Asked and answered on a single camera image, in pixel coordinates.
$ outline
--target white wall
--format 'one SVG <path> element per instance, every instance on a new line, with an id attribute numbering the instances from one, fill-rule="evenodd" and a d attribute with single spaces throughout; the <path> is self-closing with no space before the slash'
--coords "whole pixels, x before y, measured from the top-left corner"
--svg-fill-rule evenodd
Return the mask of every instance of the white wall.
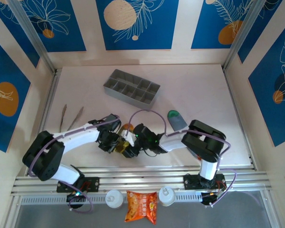
<path id="1" fill-rule="evenodd" d="M 63 66 L 219 63 L 226 49 L 191 50 L 204 0 L 179 0 L 171 50 L 106 51 L 95 0 L 71 0 L 86 52 L 49 53 L 57 68 Z"/>
<path id="2" fill-rule="evenodd" d="M 15 177 L 23 166 L 22 156 L 29 147 L 29 143 L 36 136 L 52 74 L 45 68 L 42 61 L 39 62 L 38 68 L 35 69 L 1 19 L 0 45 L 31 82 L 8 150 L 6 153 L 0 151 L 1 223 Z"/>
<path id="3" fill-rule="evenodd" d="M 243 64 L 236 56 L 227 77 L 240 118 L 261 170 L 266 170 L 285 220 L 285 142 L 274 147 L 248 77 L 285 28 L 285 0 L 265 28 Z"/>

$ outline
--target chip bag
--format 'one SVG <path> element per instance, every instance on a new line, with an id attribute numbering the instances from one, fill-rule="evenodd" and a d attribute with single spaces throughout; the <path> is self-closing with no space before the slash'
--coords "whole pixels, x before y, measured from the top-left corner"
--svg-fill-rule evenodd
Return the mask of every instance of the chip bag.
<path id="1" fill-rule="evenodd" d="M 128 213 L 125 216 L 125 222 L 147 217 L 147 219 L 156 224 L 156 210 L 157 210 L 157 193 L 137 193 L 127 191 L 128 197 Z"/>

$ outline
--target white platform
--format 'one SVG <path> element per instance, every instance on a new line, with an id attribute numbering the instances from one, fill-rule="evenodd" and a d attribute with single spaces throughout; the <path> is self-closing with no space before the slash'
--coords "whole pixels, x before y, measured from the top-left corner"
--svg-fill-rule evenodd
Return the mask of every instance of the white platform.
<path id="1" fill-rule="evenodd" d="M 139 65 L 139 66 L 78 66 L 64 67 L 49 112 L 46 130 L 59 130 L 61 112 L 67 110 L 62 131 L 65 131 L 78 111 L 84 106 L 80 120 L 73 128 L 87 121 L 101 119 L 110 113 L 120 116 L 127 123 L 138 108 L 105 94 L 103 84 L 115 69 L 138 75 L 161 85 L 153 110 L 161 113 L 167 121 L 167 132 L 173 132 L 167 113 L 177 110 L 189 124 L 200 120 L 227 136 L 231 149 L 221 166 L 249 166 L 248 148 L 239 127 L 227 84 L 220 65 Z M 155 133 L 164 130 L 160 117 L 153 113 L 137 114 L 132 124 L 144 123 Z M 187 149 L 161 154 L 155 158 L 143 152 L 127 159 L 118 153 L 107 154 L 89 143 L 64 155 L 64 164 L 78 167 L 142 167 L 199 165 Z"/>

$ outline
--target orange object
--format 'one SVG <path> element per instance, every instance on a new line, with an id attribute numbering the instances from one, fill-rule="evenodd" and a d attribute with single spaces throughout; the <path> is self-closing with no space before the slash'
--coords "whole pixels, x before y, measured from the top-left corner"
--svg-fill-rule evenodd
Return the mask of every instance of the orange object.
<path id="1" fill-rule="evenodd" d="M 147 219 L 156 224 L 157 193 L 138 193 L 127 191 L 128 213 L 125 216 L 125 222 L 147 217 Z"/>

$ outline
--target white container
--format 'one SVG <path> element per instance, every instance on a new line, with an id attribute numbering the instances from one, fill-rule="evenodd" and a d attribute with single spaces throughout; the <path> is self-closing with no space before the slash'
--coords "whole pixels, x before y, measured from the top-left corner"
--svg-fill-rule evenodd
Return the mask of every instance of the white container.
<path id="1" fill-rule="evenodd" d="M 176 194 L 171 187 L 163 187 L 158 194 L 158 198 L 163 206 L 168 207 L 175 202 Z"/>
<path id="2" fill-rule="evenodd" d="M 106 204 L 114 209 L 120 208 L 123 204 L 124 196 L 119 190 L 111 190 L 105 196 Z"/>

